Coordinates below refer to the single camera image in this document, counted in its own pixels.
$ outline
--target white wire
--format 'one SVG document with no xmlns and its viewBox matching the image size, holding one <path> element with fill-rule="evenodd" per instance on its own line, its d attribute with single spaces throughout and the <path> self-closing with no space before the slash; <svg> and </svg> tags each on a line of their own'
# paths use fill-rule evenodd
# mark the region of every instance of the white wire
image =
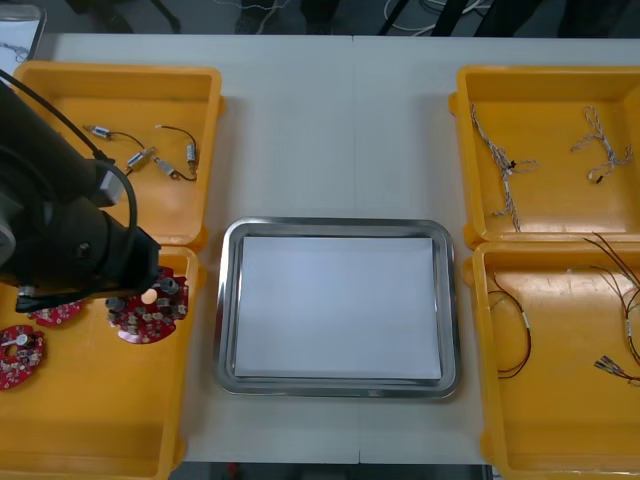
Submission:
<svg viewBox="0 0 640 480">
<path fill-rule="evenodd" d="M 256 35 L 262 35 L 262 32 L 264 31 L 264 26 L 267 24 L 267 21 L 269 20 L 269 18 L 271 18 L 271 16 L 276 13 L 276 8 L 275 8 L 275 3 L 274 3 L 274 7 L 271 8 L 271 10 L 269 11 L 269 13 L 267 13 L 264 18 L 262 19 L 262 22 L 260 22 L 260 26 L 258 27 L 258 31 L 256 32 Z"/>
<path fill-rule="evenodd" d="M 440 0 L 427 0 L 430 3 L 435 3 L 437 5 L 444 5 L 446 2 L 442 2 Z M 482 3 L 486 2 L 487 0 L 476 0 L 475 2 L 473 2 L 471 5 L 469 5 L 468 7 L 466 7 L 463 11 L 462 11 L 462 15 L 465 15 L 469 12 L 471 12 L 472 10 L 476 9 L 476 8 L 489 8 L 489 5 L 482 5 Z M 391 4 L 391 0 L 387 0 L 386 3 L 384 4 L 384 18 L 386 20 L 389 20 L 389 5 Z M 434 23 L 433 25 L 429 25 L 427 27 L 419 27 L 419 28 L 408 28 L 408 27 L 402 27 L 400 25 L 396 25 L 395 23 L 392 25 L 393 28 L 395 28 L 396 30 L 402 30 L 403 32 L 416 32 L 414 33 L 412 36 L 413 37 L 418 37 L 420 35 L 422 35 L 423 33 L 429 32 L 431 30 L 433 30 L 434 28 L 436 28 L 436 24 Z"/>
<path fill-rule="evenodd" d="M 273 6 L 271 6 L 271 7 L 263 7 L 262 5 L 248 5 L 246 7 L 243 7 L 241 3 L 238 3 L 238 2 L 224 2 L 222 0 L 213 0 L 213 3 L 217 3 L 218 5 L 231 5 L 232 7 L 239 8 L 240 10 L 248 10 L 250 8 L 258 8 L 260 10 L 266 10 L 268 12 L 272 12 L 274 10 L 277 10 L 278 8 L 286 7 L 289 4 L 290 1 L 291 0 L 284 0 L 284 2 L 282 2 L 281 5 L 278 5 L 278 0 L 274 0 Z"/>
</svg>

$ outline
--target stainless steel tray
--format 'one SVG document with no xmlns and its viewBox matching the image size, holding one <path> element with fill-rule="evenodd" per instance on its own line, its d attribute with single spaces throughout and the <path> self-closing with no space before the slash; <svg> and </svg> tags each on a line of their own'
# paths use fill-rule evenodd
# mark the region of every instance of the stainless steel tray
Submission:
<svg viewBox="0 0 640 480">
<path fill-rule="evenodd" d="M 236 375 L 243 246 L 247 237 L 430 238 L 433 248 L 439 379 L 300 378 Z M 453 247 L 448 232 L 431 221 L 245 218 L 227 230 L 218 290 L 219 331 L 216 376 L 231 393 L 304 396 L 443 398 L 457 386 L 460 344 L 453 279 Z"/>
</svg>

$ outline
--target white table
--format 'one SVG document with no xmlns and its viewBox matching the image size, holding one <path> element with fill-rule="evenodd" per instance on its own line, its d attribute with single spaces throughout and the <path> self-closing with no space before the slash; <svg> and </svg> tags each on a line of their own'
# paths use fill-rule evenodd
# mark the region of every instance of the white table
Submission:
<svg viewBox="0 0 640 480">
<path fill-rule="evenodd" d="M 222 72 L 228 109 L 207 218 L 214 237 L 248 215 L 425 218 L 453 236 L 464 370 L 451 398 L 229 395 L 213 379 L 216 282 L 209 282 L 190 359 L 187 460 L 482 463 L 471 305 L 460 279 L 470 252 L 447 110 L 456 71 L 466 64 L 634 64 L 640 41 L 62 35 L 44 42 L 44 54 L 58 61 Z M 214 243 L 203 259 L 217 278 Z"/>
</svg>

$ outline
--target tray rim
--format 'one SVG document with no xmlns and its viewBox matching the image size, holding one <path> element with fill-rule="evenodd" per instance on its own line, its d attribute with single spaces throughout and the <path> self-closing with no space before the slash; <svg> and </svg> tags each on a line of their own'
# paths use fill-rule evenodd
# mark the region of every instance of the tray rim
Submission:
<svg viewBox="0 0 640 480">
<path fill-rule="evenodd" d="M 383 229 L 374 234 L 374 228 Z M 273 229 L 282 228 L 279 233 Z M 256 236 L 312 237 L 424 237 L 434 241 L 434 275 L 438 298 L 438 338 L 443 375 L 439 380 L 399 379 L 300 379 L 247 377 L 233 375 L 233 347 L 237 288 L 234 285 L 241 266 L 241 241 L 249 233 Z M 220 264 L 217 318 L 219 322 L 214 352 L 218 384 L 229 393 L 295 396 L 422 397 L 444 398 L 453 393 L 460 380 L 460 344 L 453 271 L 453 243 L 448 232 L 428 220 L 377 220 L 352 218 L 248 217 L 237 220 L 226 231 Z"/>
</svg>

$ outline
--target orange tray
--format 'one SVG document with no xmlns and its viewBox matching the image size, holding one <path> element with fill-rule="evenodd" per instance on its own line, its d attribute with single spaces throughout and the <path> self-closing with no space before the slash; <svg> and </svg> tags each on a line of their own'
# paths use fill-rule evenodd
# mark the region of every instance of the orange tray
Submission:
<svg viewBox="0 0 640 480">
<path fill-rule="evenodd" d="M 640 271 L 640 245 L 615 249 Z M 483 391 L 482 448 L 506 480 L 640 475 L 640 389 L 594 367 L 608 355 L 640 375 L 626 346 L 620 300 L 597 271 L 576 269 L 612 266 L 608 260 L 586 242 L 495 242 L 480 245 L 465 264 Z M 531 324 L 531 357 L 506 380 L 498 369 L 522 360 L 526 336 L 517 307 L 488 295 L 494 272 Z M 621 278 L 623 292 L 630 290 Z M 640 309 L 632 317 L 640 332 Z"/>
<path fill-rule="evenodd" d="M 500 171 L 471 121 L 470 102 L 489 139 L 510 160 L 537 160 L 533 173 L 510 177 L 521 223 L 516 233 L 504 210 Z M 450 97 L 456 116 L 467 206 L 465 239 L 571 241 L 607 233 L 612 241 L 640 241 L 640 68 L 465 67 Z M 632 145 L 636 158 L 601 183 L 587 179 L 606 162 L 599 142 L 571 147 L 591 133 L 584 108 L 596 108 L 617 155 Z"/>
<path fill-rule="evenodd" d="M 196 255 L 164 247 L 160 264 L 185 275 L 189 313 L 177 330 L 132 345 L 106 319 L 104 300 L 45 332 L 34 377 L 0 392 L 0 477 L 167 479 L 184 455 L 182 396 L 197 290 Z M 33 324 L 14 311 L 16 289 L 0 286 L 0 328 Z"/>
<path fill-rule="evenodd" d="M 198 145 L 197 181 L 171 180 L 153 162 L 132 173 L 129 179 L 138 200 L 138 223 L 158 243 L 195 250 L 206 244 L 205 205 L 216 124 L 224 106 L 220 96 L 222 79 L 217 70 L 27 62 L 15 75 L 77 126 L 100 125 L 131 134 L 145 146 L 155 146 L 160 158 L 187 176 L 191 176 L 185 153 L 188 136 L 155 126 L 171 125 L 191 133 Z M 91 158 L 87 146 L 59 120 L 24 94 L 20 95 L 74 148 Z M 127 160 L 140 150 L 122 136 L 107 141 L 87 135 L 123 170 Z M 123 195 L 109 213 L 126 225 L 128 208 Z"/>
</svg>

